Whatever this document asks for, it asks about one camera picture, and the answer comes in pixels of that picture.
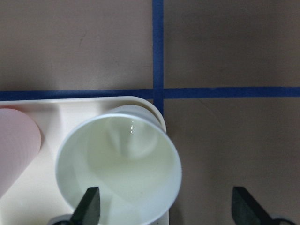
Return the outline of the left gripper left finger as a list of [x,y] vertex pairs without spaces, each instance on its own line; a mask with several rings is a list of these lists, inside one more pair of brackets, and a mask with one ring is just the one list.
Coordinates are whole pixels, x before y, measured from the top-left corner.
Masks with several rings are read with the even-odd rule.
[[70,218],[72,225],[97,225],[100,219],[99,187],[89,187]]

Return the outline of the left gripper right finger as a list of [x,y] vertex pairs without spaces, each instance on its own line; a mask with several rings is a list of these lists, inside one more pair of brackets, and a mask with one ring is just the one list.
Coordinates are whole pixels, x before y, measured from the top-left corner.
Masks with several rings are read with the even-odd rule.
[[272,224],[270,215],[244,187],[233,187],[231,212],[236,225]]

